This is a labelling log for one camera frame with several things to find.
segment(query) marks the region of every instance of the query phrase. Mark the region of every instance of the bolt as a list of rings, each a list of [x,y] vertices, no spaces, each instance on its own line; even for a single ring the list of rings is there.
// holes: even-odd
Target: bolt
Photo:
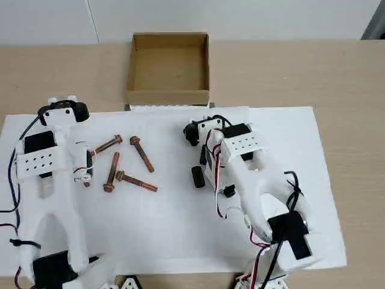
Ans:
[[[115,137],[112,140],[106,142],[105,144],[102,144],[101,146],[96,148],[94,152],[91,152],[91,156],[93,156],[95,153],[98,154],[99,152],[102,152],[102,151],[108,149],[110,146],[113,146],[117,143],[119,144],[122,142],[123,142],[122,137],[120,136],[120,134],[117,134],[117,135],[115,135]]]
[[[139,187],[146,188],[150,191],[158,191],[158,188],[155,187],[154,185],[146,184],[145,182],[142,182],[139,179],[135,179],[131,176],[125,175],[124,170],[120,170],[120,171],[116,172],[115,178],[120,182],[123,180],[123,181],[129,182],[131,184],[138,185]]]
[[[150,163],[149,158],[147,157],[146,153],[144,152],[144,150],[142,149],[141,145],[139,144],[139,141],[140,141],[140,138],[138,138],[136,135],[134,135],[133,137],[130,138],[130,145],[135,146],[135,148],[137,149],[140,157],[142,158],[142,160],[146,164],[147,169],[149,170],[150,173],[153,173],[154,172],[154,167]]]
[[[116,168],[118,166],[119,155],[120,154],[118,152],[114,153],[114,157],[112,158],[111,169],[109,170],[107,183],[103,185],[104,191],[106,191],[107,193],[110,193],[115,189],[113,182],[114,182]]]

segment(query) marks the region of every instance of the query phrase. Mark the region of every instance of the copper screw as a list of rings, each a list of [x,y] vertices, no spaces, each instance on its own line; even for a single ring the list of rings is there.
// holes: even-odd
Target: copper screw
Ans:
[[[120,134],[117,134],[117,135],[115,135],[115,137],[112,140],[106,142],[105,144],[102,144],[101,146],[96,148],[94,152],[91,152],[91,156],[93,156],[94,153],[98,154],[99,152],[102,152],[102,151],[108,149],[110,146],[113,146],[117,143],[122,143],[122,142],[123,142],[122,137],[120,136]]]
[[[114,182],[116,168],[118,166],[119,155],[120,154],[118,152],[114,153],[114,158],[112,158],[112,164],[111,164],[111,169],[109,170],[107,183],[103,185],[104,191],[106,191],[107,193],[110,193],[115,189],[113,182]]]
[[[146,184],[145,182],[142,182],[140,181],[139,179],[135,179],[131,176],[127,176],[125,175],[125,171],[124,170],[120,170],[118,172],[116,172],[116,176],[115,178],[118,180],[118,181],[126,181],[126,182],[129,182],[131,184],[134,184],[134,185],[138,185],[139,187],[142,187],[142,188],[146,188],[150,191],[158,191],[158,188],[155,187],[154,185],[150,185],[150,184]]]
[[[140,141],[140,138],[138,138],[136,135],[134,135],[133,137],[130,138],[130,145],[135,146],[135,149],[137,149],[140,157],[142,158],[142,160],[146,164],[147,169],[149,170],[150,173],[153,173],[154,167],[150,163],[149,158],[147,157],[146,153],[144,152],[141,145],[139,144],[139,141]]]

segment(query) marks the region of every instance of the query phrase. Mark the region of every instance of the white wall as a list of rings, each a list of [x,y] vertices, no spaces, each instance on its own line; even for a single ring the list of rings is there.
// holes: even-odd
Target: white wall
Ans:
[[[101,42],[134,31],[212,39],[359,39],[380,0],[90,0]]]
[[[0,45],[97,43],[84,0],[0,0]]]
[[[0,45],[121,42],[139,31],[212,39],[360,39],[380,0],[0,0]]]

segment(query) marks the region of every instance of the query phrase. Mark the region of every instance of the black wire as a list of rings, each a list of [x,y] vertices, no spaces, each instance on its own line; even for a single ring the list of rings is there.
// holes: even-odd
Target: black wire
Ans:
[[[227,122],[230,126],[232,126],[231,122],[227,118],[225,118],[224,116],[221,116],[220,114],[215,114],[211,118],[212,119],[221,119],[224,122]]]
[[[63,101],[58,101],[58,102],[54,102],[54,103],[50,104],[50,106],[46,107],[45,110],[42,110],[37,115],[37,117],[26,127],[24,132],[19,137],[19,140],[22,140],[25,137],[27,132],[39,120],[39,118],[41,118],[42,115],[45,114],[45,112],[47,112],[47,110],[53,109],[56,106],[58,106],[60,104],[65,104],[65,103],[75,104],[76,102],[70,101],[70,100],[63,100]],[[0,213],[12,213],[12,212],[15,212],[15,214],[16,214],[16,228],[18,229],[19,226],[20,226],[19,204],[20,204],[20,197],[21,197],[21,195],[20,195],[20,185],[17,184],[17,197],[16,197],[16,194],[15,194],[15,191],[14,191],[14,187],[13,187],[13,182],[12,182],[12,165],[13,165],[13,159],[14,159],[15,154],[16,154],[16,150],[13,149],[12,154],[11,154],[11,158],[10,158],[10,162],[8,164],[8,183],[9,183],[10,188],[11,188],[11,195],[12,195],[12,201],[13,201],[14,208],[11,209],[11,210],[2,210],[2,211],[0,211]]]
[[[3,223],[3,224],[0,224],[0,227],[12,227],[14,229],[14,232],[16,233],[17,235],[17,228],[14,224],[10,224],[10,223]]]
[[[51,109],[55,108],[56,106],[58,106],[60,104],[65,104],[65,103],[72,104],[72,105],[76,104],[75,101],[70,101],[70,100],[58,101],[58,102],[54,102],[54,103],[50,104],[49,106],[46,107],[46,109],[41,110],[41,112],[38,113],[37,117],[26,127],[24,132],[21,134],[21,136],[19,137],[19,140],[22,140],[25,137],[27,132],[42,117],[42,115],[45,114],[45,112],[47,112],[47,110],[51,110]],[[10,188],[11,188],[11,195],[12,195],[12,200],[13,200],[14,208],[11,209],[11,210],[2,210],[2,211],[0,211],[0,213],[12,213],[12,212],[15,212],[15,214],[16,214],[16,226],[14,226],[12,224],[9,224],[9,223],[4,223],[4,224],[0,224],[0,227],[2,227],[2,226],[11,226],[11,227],[14,228],[16,235],[18,235],[18,229],[19,229],[19,226],[20,226],[19,204],[20,204],[21,195],[20,195],[20,185],[17,184],[17,197],[16,197],[16,194],[14,192],[13,182],[12,182],[12,165],[13,165],[13,159],[14,159],[15,154],[16,154],[16,150],[13,149],[12,154],[11,154],[11,158],[10,158],[10,163],[8,164],[8,183],[9,183]],[[29,244],[29,245],[33,245],[33,246],[37,245],[36,247],[41,247],[39,244],[37,244],[37,243],[35,243],[33,241],[22,241],[22,242],[23,242],[23,244]],[[17,269],[16,274],[14,276],[14,284],[15,284],[17,289],[22,289],[19,286],[19,275],[20,275],[20,272],[21,272],[21,266],[19,266],[19,268]]]
[[[301,191],[300,186],[298,184],[298,177],[297,177],[297,174],[295,172],[288,171],[288,172],[284,172],[284,174],[285,175],[292,175],[294,177],[294,184],[291,181],[287,181],[291,186],[293,186],[293,189],[294,189],[293,192],[291,193],[291,195],[288,197],[288,201],[286,203],[286,205],[289,205],[290,201],[294,198],[294,200],[293,200],[293,202],[289,208],[289,213],[291,213],[294,211],[295,206],[298,202],[298,198],[300,197],[300,194],[302,194],[302,191]],[[277,263],[279,252],[281,251],[281,247],[283,244],[283,237],[285,235],[286,230],[287,230],[287,227],[283,228],[281,231],[280,238],[279,238],[278,245],[277,245],[277,249],[274,252],[274,256],[273,256],[273,259],[271,260],[269,270],[267,271],[265,280],[263,281],[260,289],[265,289],[267,282],[270,281],[271,274],[273,273],[274,267],[276,266],[276,263]]]

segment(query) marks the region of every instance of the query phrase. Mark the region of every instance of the bolt head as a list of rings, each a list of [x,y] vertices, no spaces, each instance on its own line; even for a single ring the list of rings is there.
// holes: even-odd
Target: bolt head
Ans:
[[[123,142],[123,139],[122,139],[122,137],[120,136],[120,134],[116,134],[116,135],[115,135],[115,139],[116,139],[117,143],[119,143],[119,144]]]
[[[119,170],[118,172],[116,172],[115,174],[115,179],[117,179],[118,181],[122,181],[123,177],[125,175],[125,171],[124,170]]]
[[[115,187],[114,187],[114,185],[112,185],[112,184],[104,184],[104,185],[103,185],[103,189],[104,189],[104,191],[106,191],[107,193],[111,193],[111,192],[115,189]]]
[[[138,138],[136,135],[130,138],[130,145],[134,145],[140,141],[140,138]]]

